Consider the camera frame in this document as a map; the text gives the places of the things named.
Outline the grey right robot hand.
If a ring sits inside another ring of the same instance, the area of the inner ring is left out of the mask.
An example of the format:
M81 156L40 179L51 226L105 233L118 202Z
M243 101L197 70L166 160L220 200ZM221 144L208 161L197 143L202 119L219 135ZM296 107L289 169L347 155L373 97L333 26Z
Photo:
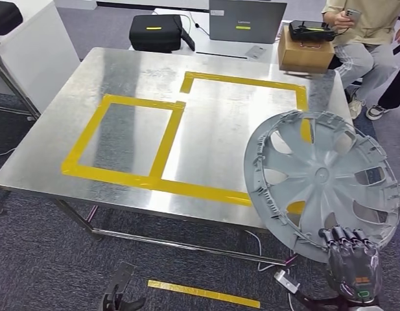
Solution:
M369 305L382 287L379 250L362 229L336 225L319 230L327 249L328 283L347 301Z

